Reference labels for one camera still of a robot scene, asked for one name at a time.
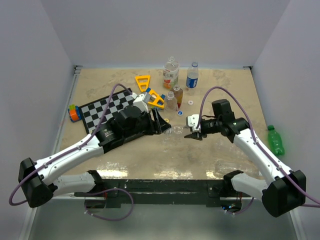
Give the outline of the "clear plastic bottle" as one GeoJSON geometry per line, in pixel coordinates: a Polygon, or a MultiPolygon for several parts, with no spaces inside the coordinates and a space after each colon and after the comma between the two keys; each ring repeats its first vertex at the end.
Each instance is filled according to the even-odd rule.
{"type": "Polygon", "coordinates": [[[173,125],[169,130],[170,134],[175,134],[175,135],[186,135],[189,132],[190,132],[189,127],[185,125],[173,125]]]}

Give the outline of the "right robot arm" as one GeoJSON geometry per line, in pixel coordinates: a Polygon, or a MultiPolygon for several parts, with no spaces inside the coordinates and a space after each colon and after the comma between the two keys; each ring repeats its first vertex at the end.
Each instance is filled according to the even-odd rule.
{"type": "Polygon", "coordinates": [[[256,179],[241,170],[232,171],[224,175],[221,193],[230,197],[238,192],[247,194],[261,201],[273,217],[302,206],[306,202],[304,173],[293,171],[261,143],[249,122],[235,117],[228,100],[216,100],[211,105],[210,119],[203,119],[199,114],[186,117],[186,127],[190,129],[186,138],[201,141],[208,134],[220,133],[248,156],[263,177],[256,179]]]}

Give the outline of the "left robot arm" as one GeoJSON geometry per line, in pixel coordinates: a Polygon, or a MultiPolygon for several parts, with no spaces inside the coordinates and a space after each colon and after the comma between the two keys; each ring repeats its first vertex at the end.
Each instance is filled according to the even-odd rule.
{"type": "Polygon", "coordinates": [[[100,175],[87,171],[75,176],[64,174],[83,162],[101,156],[142,136],[160,135],[171,125],[158,110],[142,111],[129,105],[74,145],[47,158],[20,162],[18,182],[29,207],[44,205],[55,196],[90,193],[99,196],[104,190],[100,175]]]}

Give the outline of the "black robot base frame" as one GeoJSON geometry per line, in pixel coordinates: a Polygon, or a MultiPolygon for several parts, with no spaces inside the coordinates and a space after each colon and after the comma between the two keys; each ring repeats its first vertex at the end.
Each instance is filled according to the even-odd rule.
{"type": "Polygon", "coordinates": [[[129,192],[136,205],[204,205],[232,212],[239,211],[242,199],[247,197],[244,193],[224,190],[224,181],[215,179],[103,179],[90,193],[110,189],[97,195],[104,198],[106,208],[130,204],[130,197],[116,188],[129,192]]]}

